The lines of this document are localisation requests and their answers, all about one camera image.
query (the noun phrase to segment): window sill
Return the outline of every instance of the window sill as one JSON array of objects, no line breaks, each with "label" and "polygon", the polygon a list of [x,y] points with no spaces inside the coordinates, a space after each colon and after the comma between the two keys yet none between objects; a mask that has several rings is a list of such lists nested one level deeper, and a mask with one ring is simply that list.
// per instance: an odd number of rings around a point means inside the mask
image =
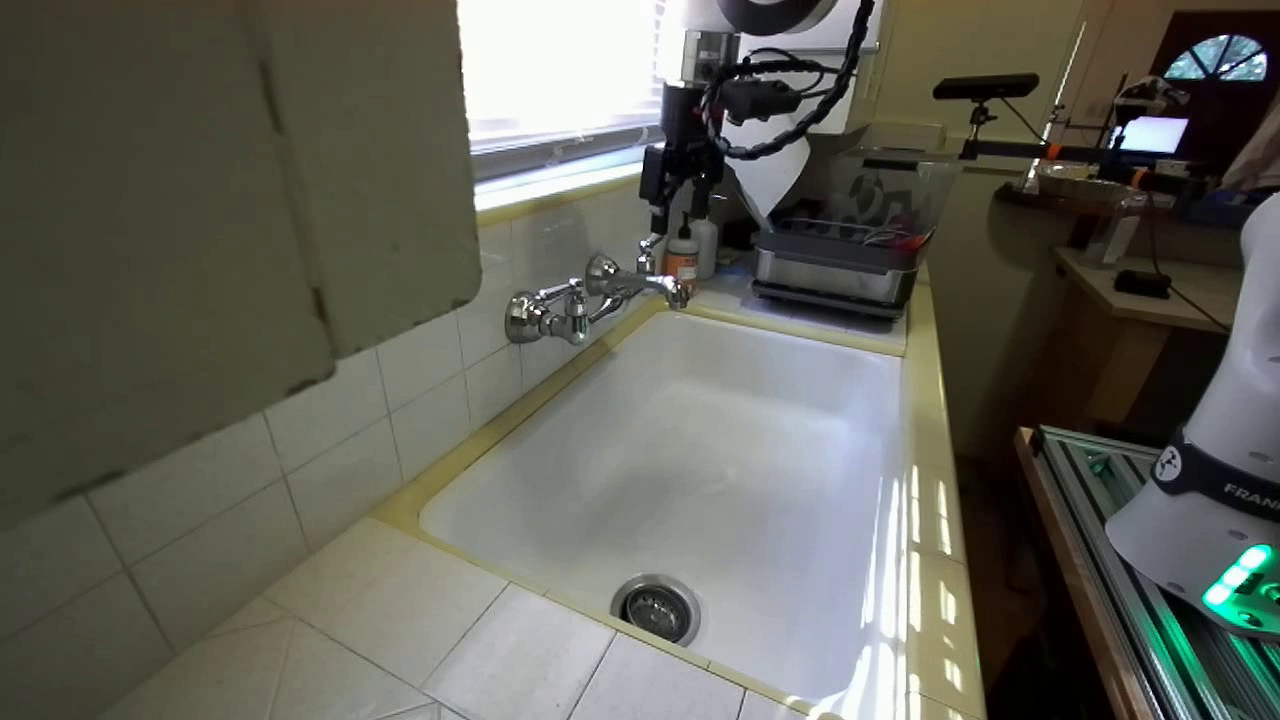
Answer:
[{"label": "window sill", "polygon": [[603,185],[636,181],[639,177],[639,147],[603,154],[578,165],[557,165],[540,172],[520,172],[505,181],[478,185],[478,222],[505,222],[514,212],[523,212],[537,201],[550,195],[578,195]]}]

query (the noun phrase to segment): countertop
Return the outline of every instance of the countertop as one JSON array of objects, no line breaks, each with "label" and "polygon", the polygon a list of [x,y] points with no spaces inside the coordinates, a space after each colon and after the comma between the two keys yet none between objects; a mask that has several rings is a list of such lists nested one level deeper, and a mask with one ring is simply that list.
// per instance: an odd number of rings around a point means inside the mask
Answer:
[{"label": "countertop", "polygon": [[[726,276],[689,313],[870,354],[904,355],[911,410],[904,471],[892,482],[899,549],[880,660],[899,667],[861,718],[986,718],[967,558],[927,274],[892,330],[775,313]],[[381,514],[276,580],[230,624],[183,647],[110,718],[821,718],[614,618],[570,609],[417,531],[417,507],[550,403],[628,324],[570,361],[494,424],[478,429]]]},{"label": "countertop", "polygon": [[1060,256],[1060,267],[1121,320],[1188,330],[1188,332],[1231,330],[1239,267],[1159,260],[1159,274],[1173,282],[1175,294],[1167,302],[1158,302],[1158,295],[1117,294],[1117,274],[1151,274],[1151,260],[1143,256],[1124,256],[1121,264],[1096,264],[1076,248],[1060,248],[1056,256]]}]

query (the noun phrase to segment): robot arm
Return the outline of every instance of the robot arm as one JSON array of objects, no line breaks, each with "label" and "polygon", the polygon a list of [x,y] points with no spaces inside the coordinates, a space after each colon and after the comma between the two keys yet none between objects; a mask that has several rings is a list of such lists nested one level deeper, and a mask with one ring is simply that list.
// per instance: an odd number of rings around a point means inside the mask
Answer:
[{"label": "robot arm", "polygon": [[[813,59],[796,59],[794,52],[760,47],[748,59],[735,58],[735,36],[781,36],[813,27],[834,11],[835,0],[689,0],[686,44],[689,59],[686,73],[665,86],[665,143],[646,154],[639,195],[652,207],[652,232],[668,237],[674,230],[674,201],[686,185],[693,185],[689,215],[709,215],[711,187],[726,177],[726,155],[732,161],[760,161],[789,143],[796,143],[813,125],[821,125],[835,99],[849,93],[853,69],[861,59],[861,44],[870,36],[870,20],[876,0],[861,0],[856,20],[849,27],[849,47],[842,69],[824,69]],[[802,108],[802,93],[781,80],[766,80],[775,73],[815,73],[821,80],[834,76],[834,89],[821,89],[821,104],[805,112],[789,132],[774,138],[757,147],[735,147],[719,138],[726,112],[732,120],[766,120]]]},{"label": "robot arm", "polygon": [[1280,195],[1247,215],[1239,248],[1229,354],[1110,539],[1213,621],[1280,637]]}]

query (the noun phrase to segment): window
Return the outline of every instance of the window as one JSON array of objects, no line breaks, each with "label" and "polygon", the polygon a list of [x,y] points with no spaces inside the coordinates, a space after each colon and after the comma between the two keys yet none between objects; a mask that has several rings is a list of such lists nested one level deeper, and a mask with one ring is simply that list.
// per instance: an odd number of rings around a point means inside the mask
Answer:
[{"label": "window", "polygon": [[1167,80],[1220,80],[1220,86],[1261,86],[1268,80],[1268,52],[1251,36],[1210,36],[1186,47],[1167,69]]},{"label": "window", "polygon": [[646,143],[665,0],[460,0],[478,181]]}]

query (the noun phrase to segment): tile backsplash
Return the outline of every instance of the tile backsplash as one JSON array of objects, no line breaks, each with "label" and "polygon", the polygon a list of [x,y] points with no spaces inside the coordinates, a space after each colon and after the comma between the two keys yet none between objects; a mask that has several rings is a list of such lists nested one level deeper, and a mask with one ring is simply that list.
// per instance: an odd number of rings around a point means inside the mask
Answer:
[{"label": "tile backsplash", "polygon": [[650,230],[632,185],[487,222],[485,285],[460,313],[0,531],[0,710],[102,714],[557,371],[578,348],[514,348],[499,313],[589,253],[632,264]]}]

